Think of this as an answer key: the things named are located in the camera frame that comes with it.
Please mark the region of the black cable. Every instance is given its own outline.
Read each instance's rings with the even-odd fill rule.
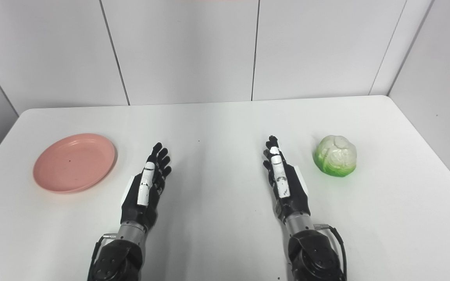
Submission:
[[[91,263],[89,264],[89,270],[88,270],[88,278],[86,280],[91,280],[91,271],[93,270],[93,264],[95,263],[96,256],[98,255],[98,251],[100,249],[100,246],[102,245],[102,241],[104,240],[103,235],[100,237],[98,242],[95,244],[95,248],[93,249],[93,255],[91,255]]]
[[[343,245],[343,239],[339,235],[336,228],[333,228],[332,226],[329,226],[329,230],[331,231],[332,235],[338,240],[339,247],[341,248],[341,255],[343,259],[343,281],[346,281],[346,252],[345,252],[345,246]]]

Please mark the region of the robotic hand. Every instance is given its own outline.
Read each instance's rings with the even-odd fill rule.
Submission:
[[[143,265],[145,238],[157,219],[157,204],[171,167],[168,150],[158,142],[147,158],[143,171],[134,177],[121,207],[118,233],[103,235],[95,245],[88,281],[138,281]],[[96,255],[104,238],[114,241]]]
[[[296,170],[286,163],[279,150],[277,138],[271,135],[263,165],[268,170],[268,181],[277,200],[275,213],[289,232],[288,256],[296,281],[346,281],[346,257],[343,240],[332,226],[312,224],[307,195]],[[339,258],[327,236],[317,230],[329,229],[341,246],[343,272]]]

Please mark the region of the white table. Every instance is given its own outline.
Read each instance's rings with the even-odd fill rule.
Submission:
[[[39,154],[85,132],[116,146],[107,177],[77,194],[38,187]],[[340,231],[350,281],[450,280],[450,172],[385,96],[28,110],[0,145],[0,280],[85,280],[93,245],[118,229],[127,180],[158,141],[173,173],[143,280],[286,280],[286,234],[261,164],[270,134],[302,171],[313,221]],[[330,134],[357,146],[346,178],[312,161]]]

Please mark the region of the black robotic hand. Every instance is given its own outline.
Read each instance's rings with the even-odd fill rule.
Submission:
[[[277,138],[271,135],[266,142],[266,148],[264,155],[267,160],[263,165],[268,170],[268,181],[277,200],[275,212],[278,218],[285,224],[286,219],[294,213],[310,215],[307,195],[295,168],[286,162],[279,150]]]
[[[103,235],[95,245],[88,281],[139,281],[143,266],[145,238],[157,219],[157,204],[164,191],[168,150],[158,142],[147,158],[143,171],[134,177],[121,207],[118,233]],[[114,239],[96,255],[104,238]]]
[[[168,149],[158,142],[147,158],[143,171],[136,175],[122,206],[121,224],[131,221],[150,230],[157,219],[157,204],[171,173]]]
[[[338,255],[332,249],[328,237],[317,231],[311,223],[307,194],[295,168],[287,164],[279,150],[277,138],[271,135],[266,148],[264,155],[268,160],[263,165],[268,170],[268,181],[277,200],[275,212],[289,232],[287,252],[295,281],[346,280],[346,274],[340,269]],[[343,246],[335,228],[324,225],[317,227],[323,228],[334,231]]]

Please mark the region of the green cabbage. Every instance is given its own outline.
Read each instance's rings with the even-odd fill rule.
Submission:
[[[314,161],[326,174],[346,176],[355,170],[357,149],[341,135],[328,135],[317,146]]]

